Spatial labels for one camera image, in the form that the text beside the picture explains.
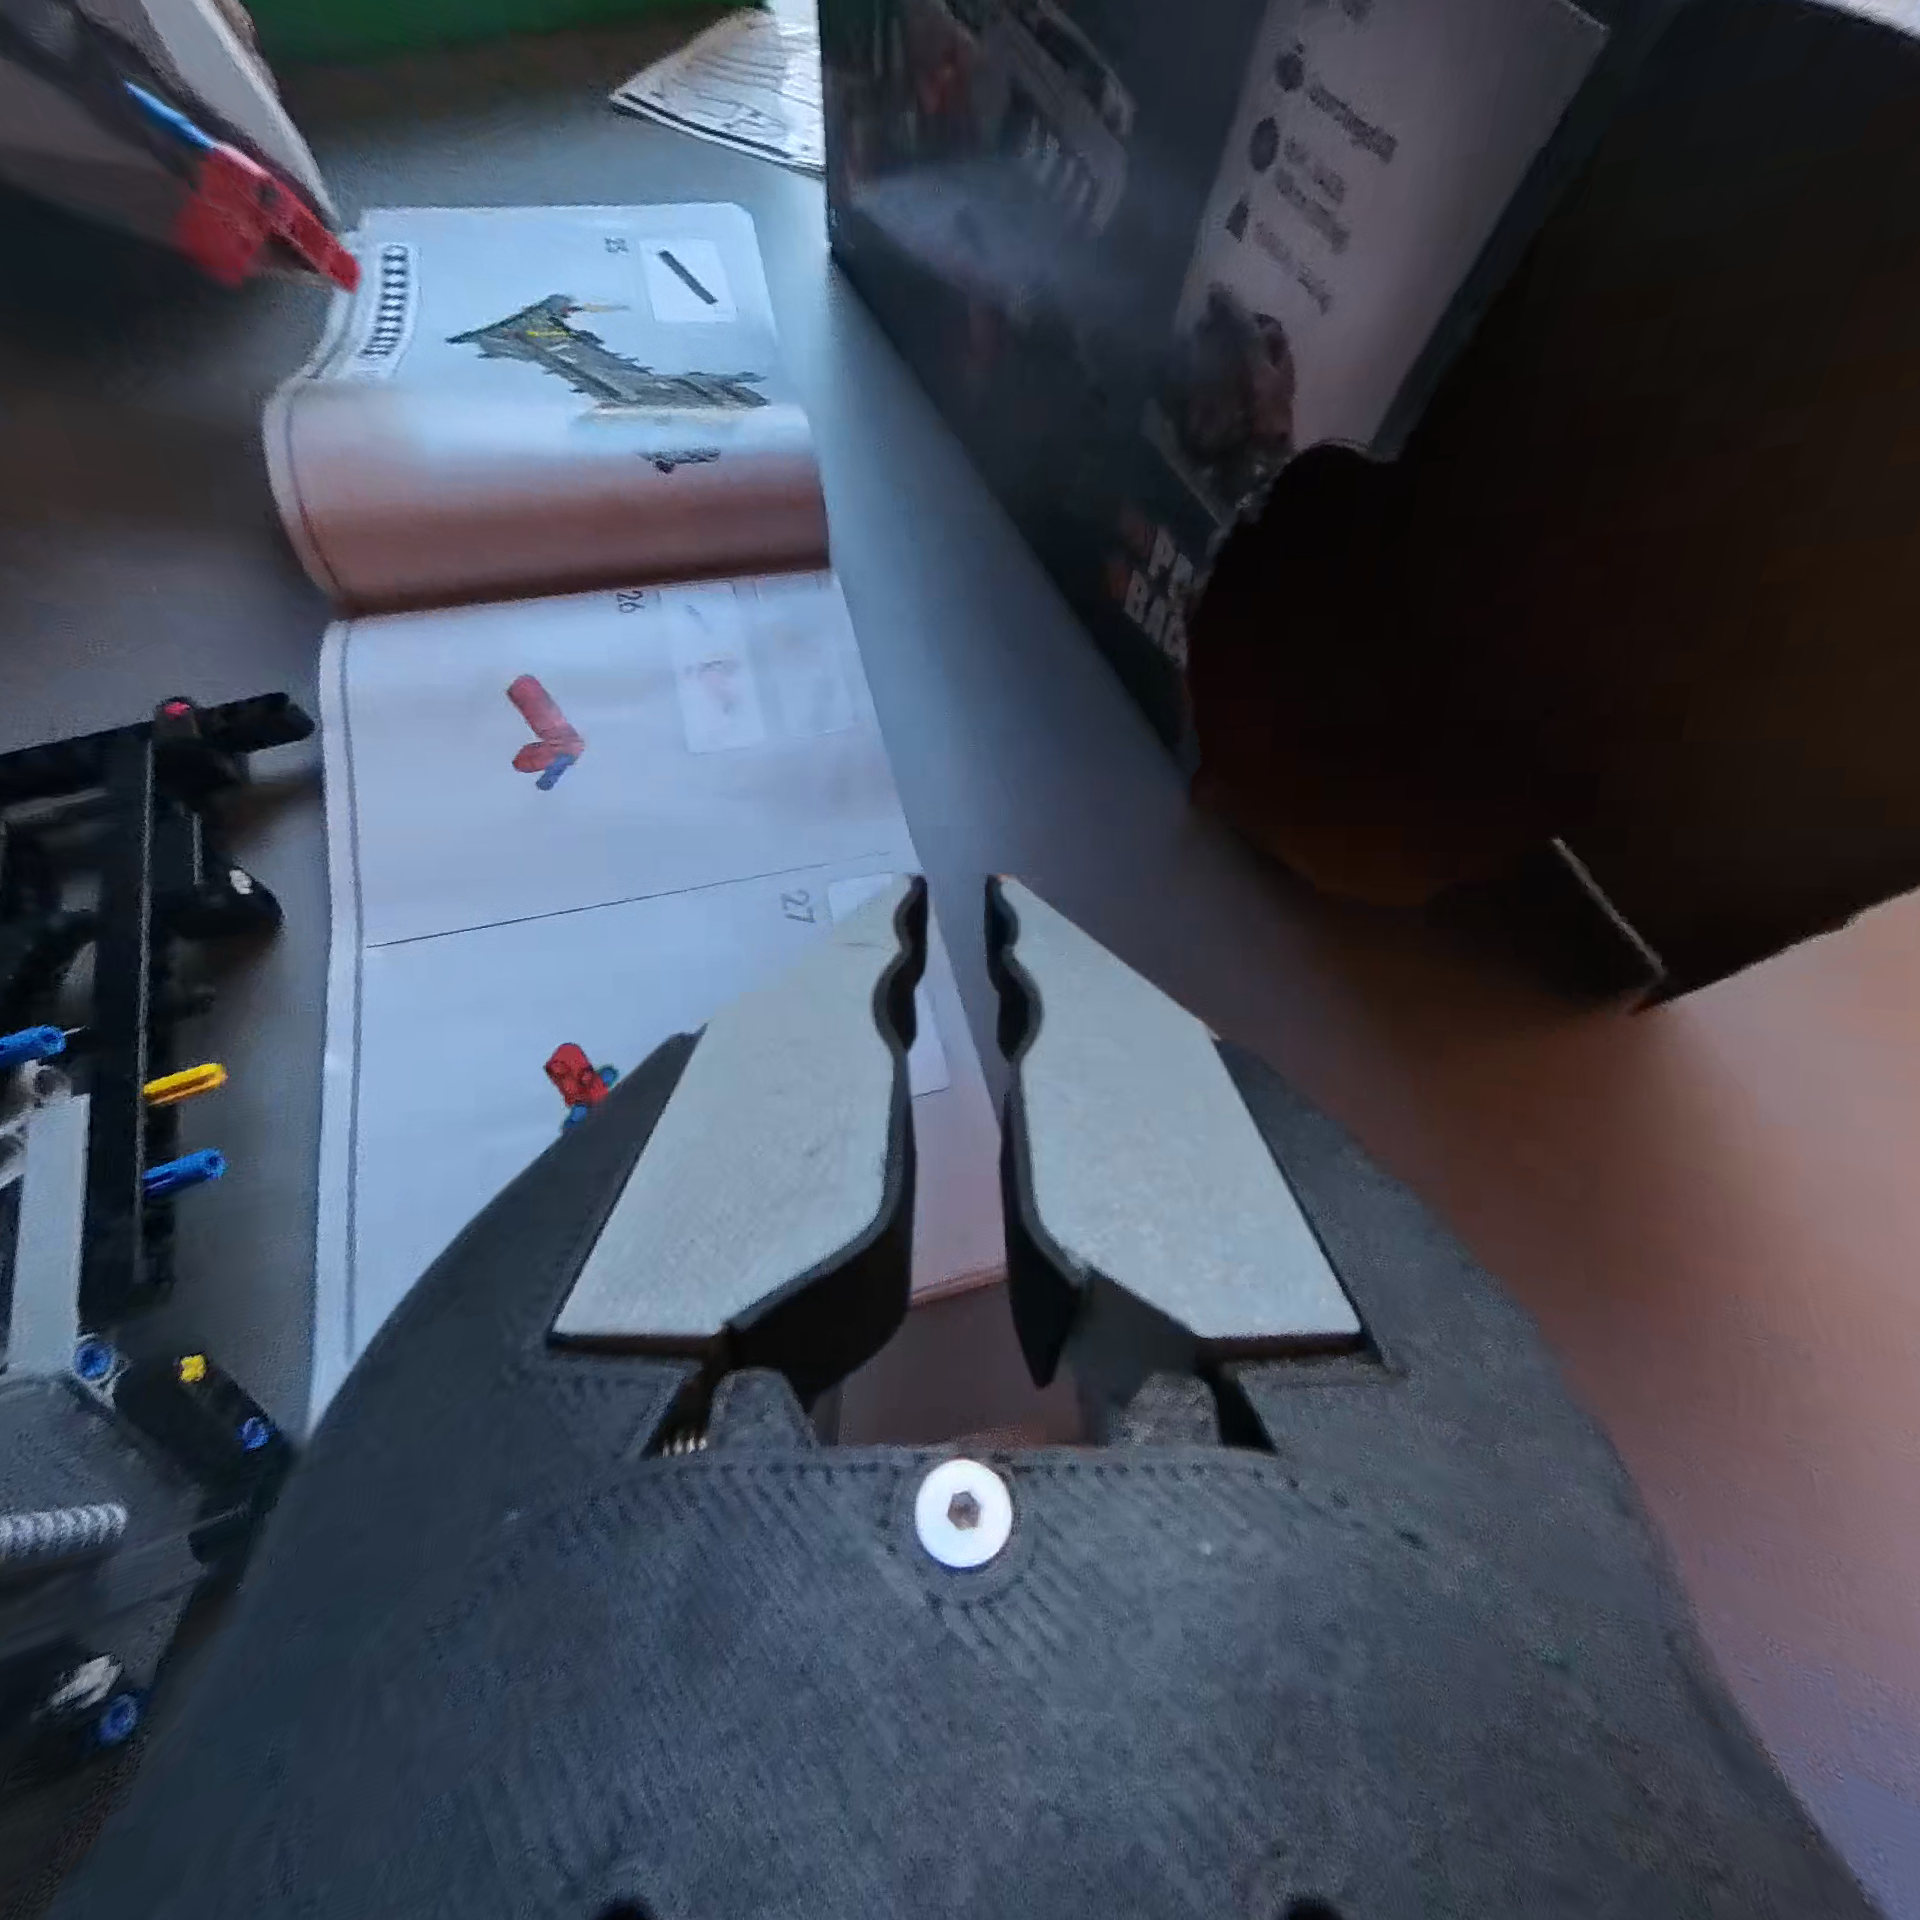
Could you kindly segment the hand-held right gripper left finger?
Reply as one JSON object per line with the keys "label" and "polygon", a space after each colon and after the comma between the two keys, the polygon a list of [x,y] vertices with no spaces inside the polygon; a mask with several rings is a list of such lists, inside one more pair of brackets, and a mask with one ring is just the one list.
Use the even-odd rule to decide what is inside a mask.
{"label": "hand-held right gripper left finger", "polygon": [[643,1391],[711,1406],[719,1382],[780,1381],[811,1432],[906,1317],[927,890],[883,879],[787,972],[685,1038],[638,1132],[622,1092],[546,1157],[586,1165],[556,1307],[548,1384],[569,1420],[612,1427]]}

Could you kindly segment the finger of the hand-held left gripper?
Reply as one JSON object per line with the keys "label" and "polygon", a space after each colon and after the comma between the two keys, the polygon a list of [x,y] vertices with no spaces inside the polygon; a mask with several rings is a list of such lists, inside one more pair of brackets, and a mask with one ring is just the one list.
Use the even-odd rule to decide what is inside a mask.
{"label": "finger of the hand-held left gripper", "polygon": [[188,158],[141,133],[124,96],[132,79],[188,114],[157,44],[9,44],[3,47],[5,186],[84,222],[169,250]]}
{"label": "finger of the hand-held left gripper", "polygon": [[198,125],[222,127],[225,142],[267,167],[338,230],[341,213],[284,104],[252,14],[238,2],[145,2],[141,14],[182,96],[198,110]]}

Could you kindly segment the blue lego pin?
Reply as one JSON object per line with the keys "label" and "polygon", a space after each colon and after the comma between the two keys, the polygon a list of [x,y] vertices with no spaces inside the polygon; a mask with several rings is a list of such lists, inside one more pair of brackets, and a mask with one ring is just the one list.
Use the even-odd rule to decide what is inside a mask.
{"label": "blue lego pin", "polygon": [[188,114],[146,86],[134,85],[132,79],[122,79],[122,88],[145,138],[157,140],[165,150],[205,155],[220,146],[220,142],[198,127]]}

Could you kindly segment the black lego chassis model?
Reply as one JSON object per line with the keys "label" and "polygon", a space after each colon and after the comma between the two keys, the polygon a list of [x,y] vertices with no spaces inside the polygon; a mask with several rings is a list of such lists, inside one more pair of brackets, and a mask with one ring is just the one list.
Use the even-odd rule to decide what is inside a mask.
{"label": "black lego chassis model", "polygon": [[181,1054],[210,994],[178,958],[281,926],[218,813],[314,728],[281,693],[169,700],[3,757],[5,1791],[134,1738],[294,1458],[218,1360],[134,1357],[127,1323],[175,1280],[178,1203],[227,1170],[181,1143],[227,1070]]}

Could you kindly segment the lego instruction booklet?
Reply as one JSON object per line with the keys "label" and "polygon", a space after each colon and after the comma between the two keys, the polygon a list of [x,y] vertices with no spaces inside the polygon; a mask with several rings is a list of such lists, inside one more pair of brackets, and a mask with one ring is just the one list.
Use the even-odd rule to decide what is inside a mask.
{"label": "lego instruction booklet", "polygon": [[319,656],[316,1424],[662,1040],[922,867],[753,218],[372,208],[263,415]]}

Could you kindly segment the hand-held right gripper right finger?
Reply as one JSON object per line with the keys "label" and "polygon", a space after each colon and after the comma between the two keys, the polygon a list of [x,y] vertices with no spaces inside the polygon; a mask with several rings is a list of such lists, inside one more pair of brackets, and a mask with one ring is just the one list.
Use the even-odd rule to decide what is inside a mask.
{"label": "hand-held right gripper right finger", "polygon": [[1114,1445],[1159,1376],[1365,1352],[1365,1323],[1217,1032],[1026,882],[983,927],[1009,1068],[1006,1284],[1038,1384]]}

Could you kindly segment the green plastic bin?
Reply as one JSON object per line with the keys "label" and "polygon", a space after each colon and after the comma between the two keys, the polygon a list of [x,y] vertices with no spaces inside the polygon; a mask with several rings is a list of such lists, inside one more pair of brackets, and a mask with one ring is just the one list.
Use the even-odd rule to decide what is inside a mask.
{"label": "green plastic bin", "polygon": [[737,2],[244,2],[271,63],[363,63],[573,30],[630,27]]}

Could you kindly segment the black lego box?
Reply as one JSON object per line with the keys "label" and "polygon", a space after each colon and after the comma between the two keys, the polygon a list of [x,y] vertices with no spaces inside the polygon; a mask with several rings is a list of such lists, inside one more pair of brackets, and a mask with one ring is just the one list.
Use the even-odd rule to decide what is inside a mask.
{"label": "black lego box", "polygon": [[1915,5],[819,5],[827,235],[1250,845],[1666,1002],[1915,894]]}

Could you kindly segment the red angled lego beam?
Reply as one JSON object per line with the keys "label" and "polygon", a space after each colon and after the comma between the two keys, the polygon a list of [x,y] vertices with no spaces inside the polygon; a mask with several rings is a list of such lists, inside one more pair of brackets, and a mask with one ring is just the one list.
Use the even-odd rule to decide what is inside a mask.
{"label": "red angled lego beam", "polygon": [[308,272],[348,295],[362,286],[358,261],[310,200],[225,142],[190,152],[171,247],[229,287],[269,267]]}

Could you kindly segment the white sticker sheet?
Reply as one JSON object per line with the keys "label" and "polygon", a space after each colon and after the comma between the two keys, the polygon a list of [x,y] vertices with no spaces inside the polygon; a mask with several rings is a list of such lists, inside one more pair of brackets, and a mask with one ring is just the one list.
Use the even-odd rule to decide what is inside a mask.
{"label": "white sticker sheet", "polygon": [[609,101],[659,127],[822,178],[819,5],[733,10],[620,83]]}

